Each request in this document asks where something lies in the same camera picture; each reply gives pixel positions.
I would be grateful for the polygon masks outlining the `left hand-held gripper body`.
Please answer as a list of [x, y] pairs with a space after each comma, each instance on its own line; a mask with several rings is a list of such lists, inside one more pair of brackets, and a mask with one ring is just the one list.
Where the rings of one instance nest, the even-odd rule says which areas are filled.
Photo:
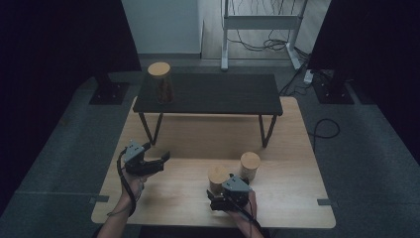
[[164, 165], [153, 165], [152, 161], [145, 160], [146, 151], [139, 143], [130, 141], [124, 157], [125, 169], [129, 175], [145, 177], [163, 170]]

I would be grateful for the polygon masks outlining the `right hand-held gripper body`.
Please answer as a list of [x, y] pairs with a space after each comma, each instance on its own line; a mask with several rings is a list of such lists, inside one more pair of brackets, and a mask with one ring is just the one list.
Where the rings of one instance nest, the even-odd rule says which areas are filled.
[[249, 201], [249, 192], [252, 190], [247, 178], [234, 176], [222, 183], [223, 190], [218, 201], [211, 202], [212, 210], [241, 211]]

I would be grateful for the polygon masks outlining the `glass jar dried red chili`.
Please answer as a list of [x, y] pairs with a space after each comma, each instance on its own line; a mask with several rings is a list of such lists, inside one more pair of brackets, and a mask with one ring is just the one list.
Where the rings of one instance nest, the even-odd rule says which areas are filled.
[[222, 183], [229, 178], [227, 169], [223, 166], [213, 166], [208, 170], [210, 191], [219, 194], [222, 192]]

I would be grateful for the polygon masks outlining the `small glass jar wooden lid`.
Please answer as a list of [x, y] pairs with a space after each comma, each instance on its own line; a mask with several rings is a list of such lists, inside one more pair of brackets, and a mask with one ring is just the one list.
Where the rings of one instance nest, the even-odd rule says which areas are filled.
[[242, 179], [253, 180], [261, 165], [261, 158], [254, 152], [246, 152], [242, 154], [240, 163], [240, 177]]

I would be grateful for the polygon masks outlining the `tall glass jar star anise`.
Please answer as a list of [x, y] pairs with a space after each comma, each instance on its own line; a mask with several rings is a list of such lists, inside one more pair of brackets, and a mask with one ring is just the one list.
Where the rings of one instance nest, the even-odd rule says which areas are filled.
[[171, 103], [174, 99], [171, 66], [163, 61], [152, 63], [148, 67], [148, 74], [155, 85], [157, 101], [160, 104]]

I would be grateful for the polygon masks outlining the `black low shelf table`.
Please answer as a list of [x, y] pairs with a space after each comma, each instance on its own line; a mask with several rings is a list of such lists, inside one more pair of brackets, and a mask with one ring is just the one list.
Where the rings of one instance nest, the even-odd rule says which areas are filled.
[[151, 130], [146, 115], [156, 113], [269, 115], [268, 128], [260, 126], [262, 145], [267, 146], [276, 119], [283, 114], [275, 77], [272, 74], [174, 73], [174, 99], [160, 104], [155, 80], [146, 77], [133, 111], [139, 115], [151, 143], [158, 130]]

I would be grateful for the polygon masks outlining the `person's right hand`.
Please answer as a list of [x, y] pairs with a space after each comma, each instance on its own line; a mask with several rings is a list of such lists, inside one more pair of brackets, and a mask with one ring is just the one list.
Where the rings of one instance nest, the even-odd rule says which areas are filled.
[[258, 206], [256, 193], [253, 190], [249, 192], [249, 201], [242, 211], [227, 211], [227, 214], [233, 219], [238, 228], [245, 225], [252, 225], [248, 215], [252, 218], [257, 218], [257, 213]]

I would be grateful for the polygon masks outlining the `person's left hand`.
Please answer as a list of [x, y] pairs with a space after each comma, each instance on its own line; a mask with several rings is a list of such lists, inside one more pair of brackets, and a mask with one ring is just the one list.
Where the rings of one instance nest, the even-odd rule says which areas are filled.
[[[123, 176], [125, 181], [127, 182], [127, 185], [129, 186], [133, 196], [135, 199], [139, 199], [144, 188], [145, 183], [148, 180], [147, 177], [137, 177], [127, 174], [126, 172], [123, 172]], [[127, 192], [126, 188], [122, 186], [122, 195], [121, 197], [127, 201], [130, 201], [130, 195]]]

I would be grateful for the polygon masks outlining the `black stand base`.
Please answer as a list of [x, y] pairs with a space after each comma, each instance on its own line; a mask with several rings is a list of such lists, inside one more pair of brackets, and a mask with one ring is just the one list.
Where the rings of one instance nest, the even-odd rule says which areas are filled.
[[94, 76], [97, 82], [90, 105], [121, 105], [129, 89], [128, 82], [113, 82], [107, 73]]
[[333, 70], [331, 74], [314, 70], [312, 86], [321, 104], [353, 104], [345, 82], [346, 75], [339, 70]]

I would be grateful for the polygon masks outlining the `dark curtain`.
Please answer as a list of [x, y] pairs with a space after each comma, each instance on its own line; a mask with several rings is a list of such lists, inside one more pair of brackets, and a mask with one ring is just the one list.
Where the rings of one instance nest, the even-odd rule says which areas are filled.
[[0, 215], [73, 92], [140, 67], [122, 0], [0, 0]]
[[354, 79], [420, 165], [420, 0], [331, 0], [309, 67]]

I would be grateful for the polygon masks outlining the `white metal desk frame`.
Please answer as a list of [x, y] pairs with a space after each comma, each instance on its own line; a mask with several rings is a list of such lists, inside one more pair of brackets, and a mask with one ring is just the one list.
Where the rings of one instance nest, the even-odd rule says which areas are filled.
[[289, 15], [232, 15], [229, 11], [232, 0], [221, 1], [222, 17], [222, 50], [221, 50], [221, 70], [229, 68], [228, 53], [228, 32], [230, 30], [287, 30], [290, 36], [285, 44], [286, 51], [295, 69], [300, 69], [302, 63], [299, 61], [295, 43], [303, 22], [304, 13], [308, 0], [303, 3], [296, 14]]

